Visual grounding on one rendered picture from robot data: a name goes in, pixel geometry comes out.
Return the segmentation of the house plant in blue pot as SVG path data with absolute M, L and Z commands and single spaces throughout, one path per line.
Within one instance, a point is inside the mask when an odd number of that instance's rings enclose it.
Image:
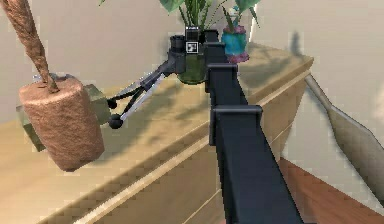
M 245 10 L 249 10 L 256 24 L 258 24 L 255 6 L 260 1 L 261 0 L 235 0 L 236 5 L 232 8 L 222 8 L 227 26 L 223 29 L 221 42 L 225 44 L 225 54 L 230 63 L 237 64 L 249 59 L 249 54 L 246 52 L 246 29 L 240 25 L 240 21 L 242 13 Z

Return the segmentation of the olive green tissue box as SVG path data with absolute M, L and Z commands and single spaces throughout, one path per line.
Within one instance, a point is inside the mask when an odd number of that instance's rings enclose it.
M 97 116 L 98 123 L 100 125 L 107 123 L 109 120 L 109 117 L 111 116 L 111 112 L 107 103 L 106 96 L 100 90 L 98 90 L 97 87 L 93 84 L 85 85 L 84 89 L 86 90 L 90 98 L 90 102 Z M 45 146 L 42 144 L 38 135 L 36 134 L 23 107 L 17 106 L 16 112 L 18 114 L 20 123 L 23 126 L 25 133 L 27 134 L 32 144 L 34 145 L 35 150 L 37 152 L 43 151 L 45 149 Z

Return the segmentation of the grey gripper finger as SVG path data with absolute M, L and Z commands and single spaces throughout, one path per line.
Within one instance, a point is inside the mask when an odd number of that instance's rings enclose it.
M 114 99 L 110 99 L 111 102 L 116 103 L 118 99 L 130 96 L 131 99 L 126 105 L 125 109 L 121 114 L 113 114 L 108 124 L 112 129 L 119 129 L 123 126 L 124 121 L 132 115 L 142 104 L 146 101 L 163 81 L 165 75 L 155 75 L 154 77 L 147 77 L 143 81 L 139 82 L 139 86 L 131 92 L 124 93 L 116 96 Z
M 141 77 L 139 80 L 135 81 L 130 86 L 121 90 L 114 97 L 109 98 L 107 100 L 108 107 L 110 109 L 115 109 L 117 107 L 118 100 L 130 97 L 130 101 L 125 107 L 126 110 L 129 110 L 143 92 L 149 92 L 149 90 L 153 87 L 154 83 L 159 79 L 159 77 L 164 73 L 164 71 L 165 69 L 162 66 L 159 66 L 155 71 Z

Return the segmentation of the pale wooden chest of drawers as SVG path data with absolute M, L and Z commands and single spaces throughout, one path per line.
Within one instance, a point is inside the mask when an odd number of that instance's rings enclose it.
M 223 218 L 210 97 L 165 79 L 105 152 L 73 173 L 35 151 L 18 121 L 0 124 L 0 224 L 216 224 Z

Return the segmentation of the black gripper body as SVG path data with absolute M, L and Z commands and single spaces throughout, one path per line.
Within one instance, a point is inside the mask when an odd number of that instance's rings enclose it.
M 182 74 L 186 70 L 185 36 L 173 35 L 170 37 L 168 59 L 163 63 L 161 71 L 169 76 L 172 73 Z

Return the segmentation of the grey baseball bat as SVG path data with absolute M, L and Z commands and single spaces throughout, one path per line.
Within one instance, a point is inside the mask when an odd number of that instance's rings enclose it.
M 331 103 L 312 75 L 305 81 L 324 107 L 340 150 L 384 207 L 384 148 L 368 128 Z

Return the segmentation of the house plant in dark green pot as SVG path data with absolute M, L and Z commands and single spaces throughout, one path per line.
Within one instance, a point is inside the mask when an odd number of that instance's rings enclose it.
M 189 85 L 200 84 L 205 75 L 202 70 L 203 32 L 210 29 L 216 14 L 213 0 L 159 0 L 164 9 L 171 13 L 178 10 L 185 26 L 186 71 L 178 79 Z

